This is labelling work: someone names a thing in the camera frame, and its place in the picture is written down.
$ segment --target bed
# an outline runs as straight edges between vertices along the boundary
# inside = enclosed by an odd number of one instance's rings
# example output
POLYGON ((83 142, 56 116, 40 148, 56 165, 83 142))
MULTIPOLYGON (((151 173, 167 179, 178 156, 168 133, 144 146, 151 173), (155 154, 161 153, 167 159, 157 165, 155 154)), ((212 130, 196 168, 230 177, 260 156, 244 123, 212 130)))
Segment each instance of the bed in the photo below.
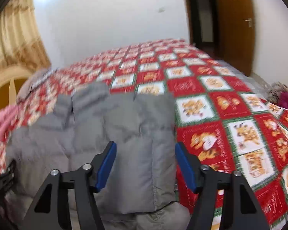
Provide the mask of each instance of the bed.
MULTIPOLYGON (((176 103, 176 136, 203 164, 220 172, 240 170, 271 229, 288 221, 288 110, 256 95, 241 74, 180 39, 112 49, 56 70, 19 104, 0 143, 0 173, 11 131, 50 113, 59 94, 72 95, 89 83, 111 93, 170 92, 176 103)), ((179 201, 192 213, 196 196, 177 169, 179 201)), ((218 229, 223 191, 218 191, 213 228, 218 229)))

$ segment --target brown door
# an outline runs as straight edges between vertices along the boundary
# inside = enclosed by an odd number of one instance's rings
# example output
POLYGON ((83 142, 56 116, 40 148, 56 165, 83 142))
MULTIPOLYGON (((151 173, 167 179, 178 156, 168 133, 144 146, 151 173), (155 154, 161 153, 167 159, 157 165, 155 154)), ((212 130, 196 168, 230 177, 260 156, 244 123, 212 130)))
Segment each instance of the brown door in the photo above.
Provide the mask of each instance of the brown door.
POLYGON ((217 0, 220 56, 250 76, 255 29, 252 0, 217 0))

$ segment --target silver screw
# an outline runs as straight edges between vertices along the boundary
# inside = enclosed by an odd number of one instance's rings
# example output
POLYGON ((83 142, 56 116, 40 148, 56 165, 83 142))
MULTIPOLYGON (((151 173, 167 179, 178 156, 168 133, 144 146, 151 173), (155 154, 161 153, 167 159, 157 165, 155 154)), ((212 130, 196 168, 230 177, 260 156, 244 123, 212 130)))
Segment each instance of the silver screw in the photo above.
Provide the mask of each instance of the silver screw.
POLYGON ((92 165, 89 164, 89 163, 86 163, 86 164, 84 164, 84 165, 82 166, 82 168, 83 168, 84 170, 89 170, 91 167, 92 167, 92 165))
POLYGON ((241 176, 241 172, 239 170, 235 170, 234 171, 234 176, 241 176))
POLYGON ((207 171, 207 170, 209 170, 209 166, 208 165, 206 165, 206 164, 203 164, 203 165, 201 165, 201 167, 200 167, 202 170, 204 170, 204 171, 207 171))
POLYGON ((53 176, 57 175, 58 173, 59 173, 58 170, 52 170, 52 171, 50 172, 50 174, 53 175, 53 176))

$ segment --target beige curtain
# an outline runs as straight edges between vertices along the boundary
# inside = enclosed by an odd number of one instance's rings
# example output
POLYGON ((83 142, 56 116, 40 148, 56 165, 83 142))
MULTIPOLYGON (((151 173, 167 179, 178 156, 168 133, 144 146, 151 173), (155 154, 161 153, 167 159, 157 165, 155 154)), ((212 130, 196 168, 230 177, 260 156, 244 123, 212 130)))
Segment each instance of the beige curtain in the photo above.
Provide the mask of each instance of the beige curtain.
POLYGON ((33 0, 10 0, 0 14, 0 70, 50 67, 35 21, 33 0))

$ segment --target gray puffer jacket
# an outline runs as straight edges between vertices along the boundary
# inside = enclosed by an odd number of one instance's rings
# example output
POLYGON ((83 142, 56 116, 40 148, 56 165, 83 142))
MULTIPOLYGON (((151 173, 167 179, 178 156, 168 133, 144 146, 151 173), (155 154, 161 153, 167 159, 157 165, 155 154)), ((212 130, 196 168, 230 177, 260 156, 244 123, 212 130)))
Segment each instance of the gray puffer jacket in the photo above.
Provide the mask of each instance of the gray puffer jacket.
MULTIPOLYGON (((110 95, 105 84, 93 83, 72 97, 59 95, 53 113, 15 130, 8 143, 6 160, 16 159, 20 174, 8 196, 16 218, 52 169, 76 170, 114 141, 117 157, 95 195, 105 229, 186 229, 189 212, 174 194, 174 115, 170 94, 110 95)), ((69 205, 78 229, 73 191, 69 205)))

